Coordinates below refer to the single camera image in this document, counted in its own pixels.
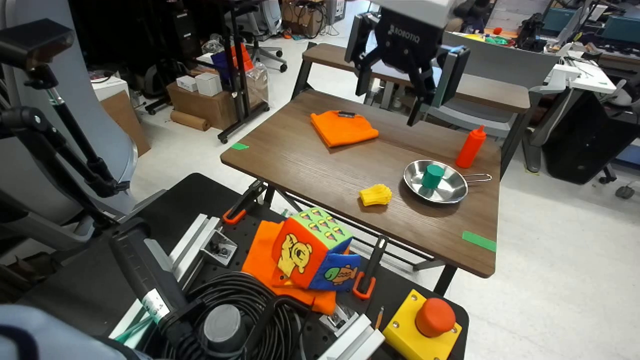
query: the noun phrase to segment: pan handle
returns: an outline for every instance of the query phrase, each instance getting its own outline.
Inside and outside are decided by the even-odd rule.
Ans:
[[[462,175],[468,183],[486,183],[487,181],[491,181],[493,177],[489,174],[471,174],[471,175]],[[484,176],[486,179],[480,180],[468,180],[472,176]]]

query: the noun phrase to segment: folded orange cloth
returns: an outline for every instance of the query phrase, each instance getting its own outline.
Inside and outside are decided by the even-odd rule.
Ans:
[[[327,111],[320,115],[311,114],[311,123],[327,146],[349,145],[378,137],[378,130],[371,127],[362,115],[356,114],[349,118],[340,117],[338,113],[339,111]]]
[[[242,271],[253,275],[262,284],[267,286],[276,295],[290,295],[307,305],[313,305],[313,311],[326,315],[333,314],[335,309],[335,291],[305,290],[300,288],[283,288],[273,286],[273,273],[280,271],[277,264],[271,259],[273,243],[280,233],[283,223],[263,221],[253,238],[253,244],[246,256]]]

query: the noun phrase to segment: green cup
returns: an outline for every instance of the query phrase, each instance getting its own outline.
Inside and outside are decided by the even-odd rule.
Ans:
[[[422,176],[422,185],[427,189],[435,189],[438,187],[438,184],[440,184],[443,175],[443,168],[438,165],[429,165]]]

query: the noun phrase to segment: ketchup bottle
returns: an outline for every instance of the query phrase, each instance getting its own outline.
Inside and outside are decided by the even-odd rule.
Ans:
[[[460,155],[458,155],[456,165],[461,168],[471,167],[471,164],[474,163],[474,159],[485,140],[486,133],[484,132],[484,125],[480,126],[479,129],[471,131],[467,137],[465,145],[460,151]]]

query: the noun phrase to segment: toy cube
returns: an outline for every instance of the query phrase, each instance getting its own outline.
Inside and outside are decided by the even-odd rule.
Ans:
[[[311,208],[285,220],[271,257],[297,286],[342,291],[353,287],[359,255],[344,254],[353,235],[322,209]]]

